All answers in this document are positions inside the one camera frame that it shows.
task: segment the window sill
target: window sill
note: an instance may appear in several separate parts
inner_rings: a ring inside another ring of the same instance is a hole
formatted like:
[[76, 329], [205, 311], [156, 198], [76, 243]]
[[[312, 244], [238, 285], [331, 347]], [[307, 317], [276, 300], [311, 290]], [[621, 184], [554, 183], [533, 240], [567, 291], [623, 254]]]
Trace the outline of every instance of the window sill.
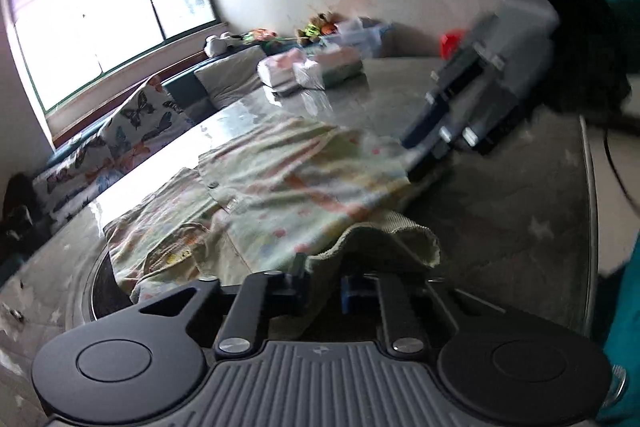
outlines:
[[67, 137], [74, 136], [107, 114], [107, 107], [120, 99], [122, 102], [126, 100], [148, 77], [202, 51], [206, 37], [220, 35], [227, 31], [227, 27], [227, 23], [214, 23], [186, 36], [178, 37], [175, 41], [146, 52], [116, 70], [110, 71], [76, 92], [71, 98], [58, 104], [46, 114], [47, 125], [54, 137], [55, 145], [60, 146], [68, 139]]

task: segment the white floor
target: white floor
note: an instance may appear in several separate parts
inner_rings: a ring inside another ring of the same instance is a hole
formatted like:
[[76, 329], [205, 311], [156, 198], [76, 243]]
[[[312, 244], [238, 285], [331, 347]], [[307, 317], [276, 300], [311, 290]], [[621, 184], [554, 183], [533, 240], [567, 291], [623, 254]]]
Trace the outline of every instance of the white floor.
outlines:
[[[636, 216], [611, 172], [602, 145], [602, 130], [588, 130], [598, 199], [598, 270], [606, 275], [629, 259], [640, 230]], [[640, 202], [640, 138], [610, 133], [613, 162], [628, 192]]]

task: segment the butterfly blanket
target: butterfly blanket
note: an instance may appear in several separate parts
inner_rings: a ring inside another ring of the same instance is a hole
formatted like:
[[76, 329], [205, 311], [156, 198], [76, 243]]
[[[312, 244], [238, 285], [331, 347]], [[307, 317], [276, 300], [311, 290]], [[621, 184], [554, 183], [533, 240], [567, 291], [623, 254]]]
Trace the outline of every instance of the butterfly blanket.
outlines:
[[34, 180], [52, 232], [192, 126], [158, 81], [145, 82], [97, 134]]

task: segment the silver bolt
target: silver bolt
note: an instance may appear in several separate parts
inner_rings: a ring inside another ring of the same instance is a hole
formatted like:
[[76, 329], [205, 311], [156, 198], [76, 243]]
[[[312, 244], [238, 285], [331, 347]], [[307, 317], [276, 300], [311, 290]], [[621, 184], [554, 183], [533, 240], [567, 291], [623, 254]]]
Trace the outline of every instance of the silver bolt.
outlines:
[[396, 340], [392, 346], [398, 353], [411, 355], [421, 351], [424, 347], [424, 343], [419, 339], [414, 339], [413, 337], [405, 337]]
[[251, 347], [251, 343], [247, 339], [242, 339], [241, 337], [231, 337], [220, 342], [218, 347], [225, 353], [238, 354], [248, 351]]

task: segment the colorful patterned garment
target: colorful patterned garment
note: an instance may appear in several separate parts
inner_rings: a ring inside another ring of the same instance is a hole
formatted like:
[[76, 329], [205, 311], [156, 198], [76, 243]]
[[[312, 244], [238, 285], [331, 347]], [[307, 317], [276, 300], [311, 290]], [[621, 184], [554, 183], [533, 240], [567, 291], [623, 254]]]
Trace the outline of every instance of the colorful patterned garment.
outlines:
[[[199, 275], [230, 285], [287, 269], [296, 252], [310, 256], [310, 267], [328, 266], [354, 225], [418, 237], [421, 257], [401, 235], [385, 251], [424, 269], [438, 259], [431, 232], [381, 212], [410, 190], [402, 151], [365, 131], [276, 115], [105, 227], [116, 281], [137, 302]], [[390, 217], [396, 226], [385, 228]]]
[[98, 134], [33, 181], [52, 232], [192, 126], [159, 82], [140, 86]]

